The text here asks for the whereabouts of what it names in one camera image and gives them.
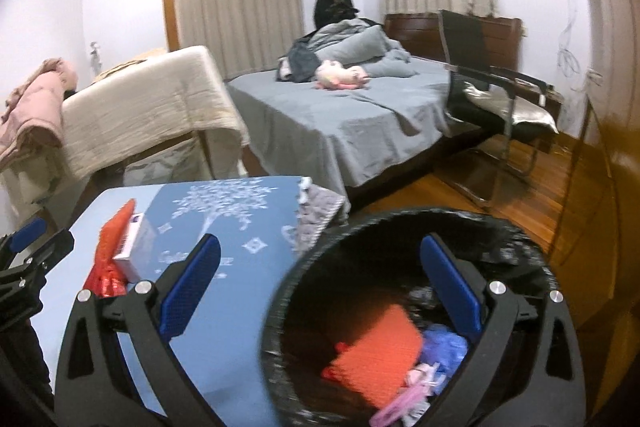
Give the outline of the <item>orange foam net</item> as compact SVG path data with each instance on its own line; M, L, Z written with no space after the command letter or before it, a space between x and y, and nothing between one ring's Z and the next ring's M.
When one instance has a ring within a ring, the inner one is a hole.
M132 198L120 208L105 225L103 225L99 242L94 253L93 269L98 277L114 277L123 280L125 277L122 271L115 265L114 256L119 252L119 248L124 243L129 227L129 220L134 214L136 201Z
M399 305L388 306L351 345L337 343L337 357L321 376L382 409L398 394L419 360L423 337Z

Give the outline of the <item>white small box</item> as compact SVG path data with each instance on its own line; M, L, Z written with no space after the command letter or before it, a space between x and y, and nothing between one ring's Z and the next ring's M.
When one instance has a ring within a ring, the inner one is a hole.
M116 267L129 283L137 283L142 279L152 259L155 239L156 230L146 213L134 213L128 222L122 245L113 257Z

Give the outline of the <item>pink wrapper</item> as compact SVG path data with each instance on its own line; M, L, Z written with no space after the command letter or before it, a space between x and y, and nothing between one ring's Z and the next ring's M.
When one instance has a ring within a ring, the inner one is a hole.
M410 369L405 377L404 387L390 403L369 419L369 425L372 427L391 426L395 421L406 416L418 404L425 402L446 379L445 373L438 373L439 366L439 363L433 365L421 363Z

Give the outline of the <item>black lined trash bin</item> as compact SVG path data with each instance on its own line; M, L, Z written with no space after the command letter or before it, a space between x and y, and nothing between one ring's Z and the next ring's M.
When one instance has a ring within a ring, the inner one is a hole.
M262 377L283 426L363 426L374 410L361 395L322 378L337 343L352 343L390 305L418 329L449 325L420 261L436 234L485 280L529 300L558 289L544 251L506 219L442 207L406 208L327 231L283 277L262 329Z

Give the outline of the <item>pink jacket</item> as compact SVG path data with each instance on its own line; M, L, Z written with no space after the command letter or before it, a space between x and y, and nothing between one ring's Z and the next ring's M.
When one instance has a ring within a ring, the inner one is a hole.
M6 99L1 115L1 169L64 143L63 102L78 77L69 62L48 58Z

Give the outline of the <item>wooden wardrobe door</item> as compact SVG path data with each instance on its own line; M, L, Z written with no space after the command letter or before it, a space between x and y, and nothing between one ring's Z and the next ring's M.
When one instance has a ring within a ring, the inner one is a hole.
M551 265L586 329L639 302L639 0L589 0L586 113Z

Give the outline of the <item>beige quilt on rack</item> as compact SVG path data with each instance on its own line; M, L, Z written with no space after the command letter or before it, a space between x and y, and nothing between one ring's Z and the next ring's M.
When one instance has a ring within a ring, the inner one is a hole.
M127 67L63 103L61 159L85 178L180 136L204 134L215 179L245 176L248 132L205 46L190 46Z

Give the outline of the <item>blue tree print tablecloth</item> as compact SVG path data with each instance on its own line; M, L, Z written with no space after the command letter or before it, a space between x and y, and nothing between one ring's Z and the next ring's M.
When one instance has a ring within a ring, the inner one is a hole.
M64 426L273 426L262 325L296 259L304 179L115 188L73 225L35 317ZM128 283L88 286L100 228L134 205Z

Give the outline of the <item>bed with grey sheet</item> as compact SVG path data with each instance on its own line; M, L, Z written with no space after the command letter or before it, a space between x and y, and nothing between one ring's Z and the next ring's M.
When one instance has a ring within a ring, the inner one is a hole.
M329 91L254 72L227 89L247 127L250 150L271 176L308 176L346 194L432 148L449 131L444 64L413 57L407 78Z

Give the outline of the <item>grey quilted mat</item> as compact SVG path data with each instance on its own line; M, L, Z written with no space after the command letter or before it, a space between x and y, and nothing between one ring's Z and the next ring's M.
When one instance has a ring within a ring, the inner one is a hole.
M300 189L295 229L295 248L299 256L318 243L323 231L338 217L345 197L314 183Z

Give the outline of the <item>black cantilever chair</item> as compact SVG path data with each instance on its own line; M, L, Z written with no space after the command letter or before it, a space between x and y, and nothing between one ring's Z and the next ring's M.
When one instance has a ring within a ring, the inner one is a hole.
M504 176L510 173L526 182L536 166L540 143L558 132L547 109L550 84L492 65L477 17L449 10L440 10L437 16L449 72L447 116L488 138L502 138L495 155L472 148L475 157L487 159L494 167L487 185L475 188L455 176L448 183L488 209L495 204Z

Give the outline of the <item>silver chair cushion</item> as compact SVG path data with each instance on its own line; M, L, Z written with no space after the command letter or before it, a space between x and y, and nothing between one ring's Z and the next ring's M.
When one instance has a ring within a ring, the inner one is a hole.
M509 98L501 88L483 91L472 83L463 83L463 93L473 105L512 124L538 124L552 133L558 133L555 120L547 109L520 96Z

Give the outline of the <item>dark blue clothing on bed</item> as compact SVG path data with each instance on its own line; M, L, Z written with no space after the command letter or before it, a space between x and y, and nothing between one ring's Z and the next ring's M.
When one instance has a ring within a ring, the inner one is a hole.
M296 40L288 53L281 56L277 66L277 80L303 83L314 80L321 61L317 54L308 48L307 39Z

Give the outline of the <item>pink plush toy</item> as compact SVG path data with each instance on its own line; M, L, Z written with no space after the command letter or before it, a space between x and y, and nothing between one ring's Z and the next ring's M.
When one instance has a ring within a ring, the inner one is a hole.
M345 68L340 62L325 60L314 73L316 88L323 90L356 90L367 86L368 73L360 66Z

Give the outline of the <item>wooden headboard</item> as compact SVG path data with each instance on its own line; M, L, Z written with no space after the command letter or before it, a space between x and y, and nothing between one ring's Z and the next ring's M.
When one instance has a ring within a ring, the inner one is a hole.
M519 18L480 17L491 65L518 70L523 24ZM384 31L411 55L445 61L435 13L386 14Z

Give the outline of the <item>grey folded duvet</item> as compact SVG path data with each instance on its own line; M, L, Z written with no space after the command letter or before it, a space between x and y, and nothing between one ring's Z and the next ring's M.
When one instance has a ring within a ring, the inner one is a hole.
M341 20L320 28L307 42L318 59L360 66L371 78L408 78L416 75L410 53L391 39L381 25L360 18Z

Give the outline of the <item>coat stand with black coat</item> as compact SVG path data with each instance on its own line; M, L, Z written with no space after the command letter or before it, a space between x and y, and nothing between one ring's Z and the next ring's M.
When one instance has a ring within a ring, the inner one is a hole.
M316 0L314 5L314 28L352 20L359 13L352 0Z

